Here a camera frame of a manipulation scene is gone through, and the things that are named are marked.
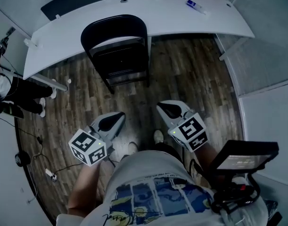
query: chair backrest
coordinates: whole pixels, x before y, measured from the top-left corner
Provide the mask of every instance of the chair backrest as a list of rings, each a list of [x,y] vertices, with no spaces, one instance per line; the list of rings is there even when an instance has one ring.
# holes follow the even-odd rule
[[[107,17],[88,25],[81,34],[81,44],[89,57],[89,50],[96,45],[109,39],[118,37],[142,37],[147,45],[147,28],[145,23],[138,17],[123,14]]]

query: person's leg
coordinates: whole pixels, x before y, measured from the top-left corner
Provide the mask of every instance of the person's leg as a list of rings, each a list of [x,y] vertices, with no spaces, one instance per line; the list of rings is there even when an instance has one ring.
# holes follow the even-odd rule
[[[155,145],[152,150],[161,151],[170,154],[171,156],[178,159],[181,163],[182,159],[178,152],[172,147],[164,143],[164,136],[160,130],[156,130],[153,135]]]
[[[138,151],[139,151],[138,145],[136,145],[135,142],[130,142],[128,145],[128,154],[124,155],[121,160],[123,160],[125,157],[127,157],[129,155],[137,153]]]
[[[12,101],[22,109],[32,112],[34,114],[41,114],[43,107],[41,104],[36,103],[33,99],[26,98],[13,98]]]
[[[18,79],[18,87],[17,91],[15,92],[15,96],[20,96],[28,99],[37,99],[49,97],[52,93],[52,87],[40,86],[30,81]]]

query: wire on floor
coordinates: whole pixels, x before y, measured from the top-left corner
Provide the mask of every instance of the wire on floor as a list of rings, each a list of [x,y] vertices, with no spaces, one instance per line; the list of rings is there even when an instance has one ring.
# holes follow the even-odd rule
[[[110,163],[111,163],[114,167],[115,167],[114,162],[119,163],[118,161],[111,160],[110,158],[108,158],[108,161],[110,161]]]
[[[2,119],[2,118],[0,118],[0,120],[5,121],[5,122],[6,122],[7,124],[9,124],[10,126],[16,128],[16,126],[12,125],[10,122],[8,122],[8,121],[6,121],[6,120],[4,120],[4,119]],[[26,131],[24,131],[24,130],[22,130],[22,129],[20,129],[20,128],[18,128],[18,130],[23,131],[24,133],[26,133],[26,134],[28,134],[28,135],[30,135],[30,136],[32,136],[32,137],[38,138],[37,136],[34,136],[33,134],[28,133],[28,132],[26,132]]]
[[[55,171],[54,174],[56,174],[56,173],[59,172],[59,171],[63,171],[63,170],[65,170],[65,169],[68,169],[68,168],[70,168],[70,167],[79,166],[79,165],[82,165],[82,164],[83,164],[83,163],[70,165],[70,166],[68,166],[68,167],[65,167],[65,168],[62,168],[62,169],[59,169],[59,170]]]

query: black pants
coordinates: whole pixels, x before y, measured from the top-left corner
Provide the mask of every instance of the black pants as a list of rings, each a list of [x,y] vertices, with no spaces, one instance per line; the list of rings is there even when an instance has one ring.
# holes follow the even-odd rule
[[[178,154],[178,152],[172,146],[169,146],[169,145],[167,145],[167,144],[165,144],[163,142],[159,142],[159,143],[155,144],[153,146],[152,150],[168,153],[171,156],[173,156],[176,159],[178,159],[181,163],[183,163],[182,160],[181,160],[180,155]]]
[[[53,89],[51,87],[40,86],[33,82],[13,77],[11,89],[4,100],[13,101],[26,111],[40,114],[42,106],[36,103],[34,99],[49,97],[52,93]]]

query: shoe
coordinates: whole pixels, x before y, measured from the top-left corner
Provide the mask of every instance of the shoe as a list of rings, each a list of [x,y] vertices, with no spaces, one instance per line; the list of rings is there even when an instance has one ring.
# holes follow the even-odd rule
[[[160,130],[156,130],[153,134],[155,144],[164,142],[164,135]]]
[[[139,151],[138,145],[136,145],[134,142],[130,142],[128,145],[128,154],[132,155]]]
[[[53,93],[49,97],[51,97],[52,99],[55,99],[57,96],[57,89],[55,87],[52,87],[52,89],[53,89]]]
[[[39,114],[39,116],[44,117],[45,116],[45,99],[41,98],[39,101],[39,104],[42,106],[42,112]]]

